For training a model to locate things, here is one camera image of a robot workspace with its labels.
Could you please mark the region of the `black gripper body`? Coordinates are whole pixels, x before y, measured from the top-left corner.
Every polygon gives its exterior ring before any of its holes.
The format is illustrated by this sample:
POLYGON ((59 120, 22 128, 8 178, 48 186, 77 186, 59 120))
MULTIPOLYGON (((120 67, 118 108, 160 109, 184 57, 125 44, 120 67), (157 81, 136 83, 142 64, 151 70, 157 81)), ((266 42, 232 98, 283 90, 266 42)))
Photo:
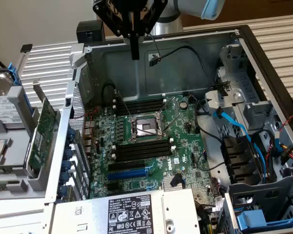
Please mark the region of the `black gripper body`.
MULTIPOLYGON (((105 25, 116 36, 125 35, 123 14, 125 12, 131 13, 131 21, 134 31, 134 12, 146 8, 147 0, 95 0, 93 3, 93 11, 105 23, 105 25)), ((167 0, 153 0, 151 6, 141 19, 144 22, 145 34, 151 32, 153 26, 164 11, 168 1, 167 0)))

